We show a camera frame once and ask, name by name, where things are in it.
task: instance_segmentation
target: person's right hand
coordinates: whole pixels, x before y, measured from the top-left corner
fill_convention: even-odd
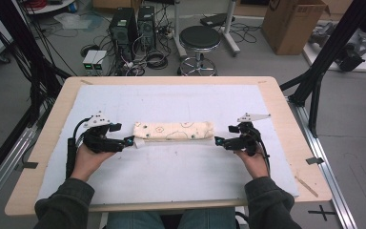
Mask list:
[[[234,153],[245,163],[245,167],[253,179],[269,176],[266,161],[263,157],[263,149],[259,144],[257,144],[254,156],[248,156],[246,151],[234,151]]]

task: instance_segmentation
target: wooden table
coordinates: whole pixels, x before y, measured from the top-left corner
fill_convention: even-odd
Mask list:
[[[299,191],[296,202],[328,201],[331,191],[316,164],[309,165],[305,159],[313,154],[300,131],[277,82],[269,76],[219,76],[219,77],[72,77],[69,78],[58,96],[51,114],[39,136],[29,161],[38,162],[36,169],[25,169],[19,178],[5,212],[9,216],[34,214],[34,203],[43,182],[45,169],[61,130],[82,85],[257,85],[268,111],[272,115],[276,133],[290,164]],[[137,206],[136,204],[106,205],[94,207],[91,211],[128,211],[132,209],[184,209],[191,207],[239,206],[243,200],[197,201],[196,203],[156,203]]]

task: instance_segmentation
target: pants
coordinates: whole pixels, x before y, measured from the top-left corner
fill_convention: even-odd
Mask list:
[[[164,229],[157,212],[109,213],[107,229]],[[178,229],[235,229],[234,208],[186,210]]]

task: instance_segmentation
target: cardboard box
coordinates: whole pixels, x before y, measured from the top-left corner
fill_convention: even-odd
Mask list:
[[[321,0],[271,0],[262,33],[276,54],[301,54],[326,8]]]
[[[99,10],[112,11],[114,9],[133,8],[135,12],[141,6],[142,0],[92,0],[93,7]]]

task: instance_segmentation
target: hand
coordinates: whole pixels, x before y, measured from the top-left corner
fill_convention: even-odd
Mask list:
[[[253,179],[269,176],[266,161],[263,157],[263,149],[259,144],[257,144],[254,156],[248,156],[246,151],[234,151],[234,153],[245,163],[245,167]]]
[[[96,154],[85,144],[82,144],[76,153],[75,167],[71,177],[85,182],[88,181],[89,177],[100,167],[102,162],[113,155],[115,153]]]

